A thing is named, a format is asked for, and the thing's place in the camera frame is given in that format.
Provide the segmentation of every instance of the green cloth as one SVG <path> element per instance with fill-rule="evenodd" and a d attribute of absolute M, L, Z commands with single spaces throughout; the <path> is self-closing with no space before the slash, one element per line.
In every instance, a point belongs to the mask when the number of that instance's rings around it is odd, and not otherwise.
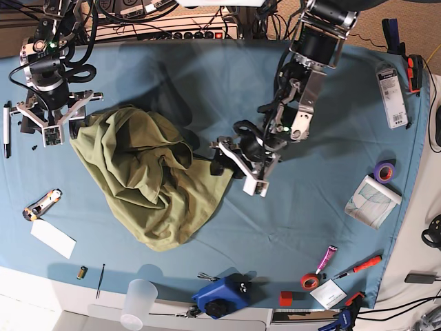
<path fill-rule="evenodd" d="M 178 130 L 155 112 L 127 107 L 90 117 L 70 143 L 114 216 L 156 251 L 185 243 L 213 214 L 231 171 L 211 176 Z"/>

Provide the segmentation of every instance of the white paper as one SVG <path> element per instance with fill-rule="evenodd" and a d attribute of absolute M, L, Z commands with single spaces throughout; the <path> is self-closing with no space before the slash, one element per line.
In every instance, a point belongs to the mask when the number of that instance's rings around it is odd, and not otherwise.
<path fill-rule="evenodd" d="M 332 279 L 317 287 L 311 295 L 326 309 L 331 309 L 346 297 L 346 293 Z"/>
<path fill-rule="evenodd" d="M 36 219 L 32 222 L 30 234 L 56 250 L 66 259 L 70 259 L 76 241 L 52 224 L 42 219 Z"/>
<path fill-rule="evenodd" d="M 345 207 L 345 213 L 378 229 L 393 208 L 400 205 L 402 198 L 366 176 Z"/>

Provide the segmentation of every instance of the marker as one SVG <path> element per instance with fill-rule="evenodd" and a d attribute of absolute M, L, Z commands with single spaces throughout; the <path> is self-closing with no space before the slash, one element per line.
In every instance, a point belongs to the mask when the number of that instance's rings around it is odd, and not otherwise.
<path fill-rule="evenodd" d="M 10 156 L 10 144 L 9 144 L 9 129 L 11 124 L 11 118 L 9 115 L 9 111 L 11 109 L 11 101 L 8 101 L 3 106 L 3 148 L 5 152 L 5 159 Z"/>
<path fill-rule="evenodd" d="M 355 268 L 350 269 L 350 271 L 348 272 L 343 272 L 342 274 L 338 274 L 337 276 L 335 276 L 333 279 L 340 279 L 343 277 L 346 277 L 348 274 L 353 274 L 355 272 L 359 272 L 363 269 L 367 269 L 375 264 L 379 264 L 381 262 L 381 255 L 377 255 L 376 257 L 373 257 L 372 259 L 369 259 L 368 261 L 357 265 Z"/>
<path fill-rule="evenodd" d="M 335 254 L 335 252 L 337 252 L 337 249 L 338 248 L 334 247 L 334 246 L 329 246 L 328 247 L 328 249 L 326 251 L 326 254 L 324 255 L 322 261 L 318 264 L 316 274 L 318 274 L 320 271 L 325 269 L 325 266 L 327 265 L 329 260 L 332 258 L 332 256 Z"/>

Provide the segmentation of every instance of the pink tube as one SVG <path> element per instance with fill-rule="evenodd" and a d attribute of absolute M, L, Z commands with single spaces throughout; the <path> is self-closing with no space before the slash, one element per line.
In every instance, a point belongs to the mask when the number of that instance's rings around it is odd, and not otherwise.
<path fill-rule="evenodd" d="M 337 252 L 337 247 L 335 246 L 329 246 L 326 254 L 324 255 L 322 261 L 318 264 L 317 267 L 317 271 L 316 274 L 318 274 L 320 271 L 322 271 L 323 269 L 325 269 L 325 266 L 327 265 L 327 263 L 329 262 L 329 260 L 332 258 L 332 256 L 334 255 L 335 252 Z"/>

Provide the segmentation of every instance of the white card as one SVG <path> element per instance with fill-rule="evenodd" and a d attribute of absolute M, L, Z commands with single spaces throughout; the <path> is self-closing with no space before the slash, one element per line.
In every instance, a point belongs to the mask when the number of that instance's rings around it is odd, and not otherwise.
<path fill-rule="evenodd" d="M 346 293 L 332 279 L 317 287 L 311 295 L 326 309 L 331 309 L 346 297 Z"/>
<path fill-rule="evenodd" d="M 66 259 L 70 259 L 76 241 L 52 224 L 42 219 L 36 219 L 32 222 L 30 234 L 56 250 Z"/>

